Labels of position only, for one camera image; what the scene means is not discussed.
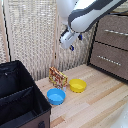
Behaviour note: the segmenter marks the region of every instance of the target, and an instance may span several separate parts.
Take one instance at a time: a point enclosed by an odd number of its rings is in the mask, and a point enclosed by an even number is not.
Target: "toy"
[[[49,68],[49,81],[53,83],[55,88],[66,91],[68,77],[62,72],[58,71],[55,67]]]

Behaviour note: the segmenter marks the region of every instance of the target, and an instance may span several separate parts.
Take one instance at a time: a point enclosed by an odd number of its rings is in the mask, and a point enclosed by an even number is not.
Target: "plastic bowl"
[[[62,104],[66,94],[61,89],[53,88],[47,92],[48,101],[53,105]]]
[[[77,93],[80,93],[80,92],[83,92],[86,88],[86,82],[83,81],[83,80],[80,80],[80,79],[72,79],[69,81],[69,85],[70,85],[70,89],[73,91],[73,92],[77,92]]]

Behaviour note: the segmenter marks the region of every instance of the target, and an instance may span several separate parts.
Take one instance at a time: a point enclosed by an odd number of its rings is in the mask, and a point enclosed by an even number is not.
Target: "cabinet drawer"
[[[128,80],[128,52],[95,42],[90,63]]]
[[[95,40],[128,50],[128,17],[109,15],[102,18]]]

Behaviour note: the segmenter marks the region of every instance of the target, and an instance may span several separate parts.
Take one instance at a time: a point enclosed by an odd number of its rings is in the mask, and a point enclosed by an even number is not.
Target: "black bag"
[[[50,128],[51,106],[20,61],[0,64],[0,128]]]

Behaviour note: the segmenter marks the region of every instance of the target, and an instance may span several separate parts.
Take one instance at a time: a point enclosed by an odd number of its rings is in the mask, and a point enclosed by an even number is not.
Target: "drawer handle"
[[[110,33],[119,34],[119,35],[128,36],[128,34],[125,34],[125,33],[120,33],[120,32],[115,32],[115,31],[111,31],[111,30],[104,30],[104,31],[105,31],[105,32],[110,32]]]
[[[103,57],[103,56],[97,56],[97,57],[98,57],[98,58],[101,58],[102,60],[111,62],[111,63],[116,64],[116,65],[118,65],[118,66],[121,66],[120,63],[117,63],[117,62],[114,62],[114,61],[112,61],[112,60],[109,60],[109,59],[107,59],[106,57]]]

